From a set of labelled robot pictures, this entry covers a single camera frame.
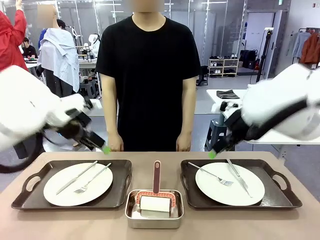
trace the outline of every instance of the shoe rack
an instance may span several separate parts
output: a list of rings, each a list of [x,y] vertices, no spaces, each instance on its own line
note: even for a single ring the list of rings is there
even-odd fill
[[[239,66],[238,58],[228,58],[228,59],[209,59],[208,61],[208,69],[209,69],[209,77],[230,77],[231,75],[237,75]],[[225,70],[234,70],[235,72],[226,73]],[[216,70],[220,70],[221,73],[211,73],[211,71],[215,72]]]

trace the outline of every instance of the metal container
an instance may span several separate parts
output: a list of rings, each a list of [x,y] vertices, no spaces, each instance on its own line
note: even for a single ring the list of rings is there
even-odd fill
[[[146,218],[141,216],[139,206],[136,204],[136,196],[140,191],[152,191],[150,189],[136,189],[128,194],[125,204],[125,216],[129,227],[133,229],[177,229],[180,227],[181,218],[184,215],[184,202],[182,194],[177,190],[161,190],[175,195],[176,206],[170,214],[170,218]]]

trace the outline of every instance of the table knife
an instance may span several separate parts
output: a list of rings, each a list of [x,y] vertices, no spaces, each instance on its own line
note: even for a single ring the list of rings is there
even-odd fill
[[[241,186],[244,188],[244,190],[246,191],[246,193],[250,196],[250,198],[252,198],[252,196],[250,195],[250,193],[248,192],[248,185],[246,184],[245,180],[240,176],[239,172],[237,171],[237,169],[235,168],[235,166],[232,164],[232,162],[230,161],[230,159],[226,160],[228,162],[228,164],[230,165],[230,167],[232,168],[232,170],[234,171],[234,173],[236,174],[236,176],[239,179],[239,183],[241,184]]]
[[[57,192],[56,195],[61,193],[63,190],[65,190],[68,186],[70,186],[72,183],[74,183],[82,174],[84,174],[86,171],[88,171],[90,168],[92,168],[98,161],[93,162],[90,166],[88,166],[85,170],[80,172],[77,176],[72,178],[70,181],[68,181],[63,187],[61,187]]]

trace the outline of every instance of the lint roller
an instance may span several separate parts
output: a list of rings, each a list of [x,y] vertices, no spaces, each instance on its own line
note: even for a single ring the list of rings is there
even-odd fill
[[[171,192],[160,191],[161,162],[153,165],[152,191],[140,191],[136,196],[136,204],[140,205],[141,216],[149,219],[167,219],[171,209],[176,206],[176,196]]]

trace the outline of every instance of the dark brown tray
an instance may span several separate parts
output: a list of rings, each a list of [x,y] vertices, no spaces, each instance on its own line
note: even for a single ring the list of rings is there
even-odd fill
[[[272,209],[288,210],[299,208],[302,202],[291,190],[289,180],[280,172],[274,171],[268,163],[260,159],[232,159],[232,163],[244,167],[257,175],[264,184],[265,194],[262,201],[250,206],[230,206],[214,201],[206,196],[197,186],[197,168],[188,164],[191,162],[199,167],[210,163],[226,163],[226,160],[183,160],[181,162],[181,181],[186,193],[188,204],[197,210],[211,209]],[[273,176],[280,176],[286,183],[286,189],[281,190]]]
[[[56,206],[49,203],[44,197],[44,187],[47,181],[57,172],[69,166],[82,163],[93,163],[95,160],[60,160],[50,161],[38,172],[29,176],[19,196],[13,201],[11,207],[21,210],[108,210],[120,207],[126,198],[131,182],[131,162],[129,160],[98,160],[99,164],[110,165],[113,180],[110,188],[100,197],[78,206]],[[34,184],[32,191],[26,189],[28,182],[34,177],[40,181]]]

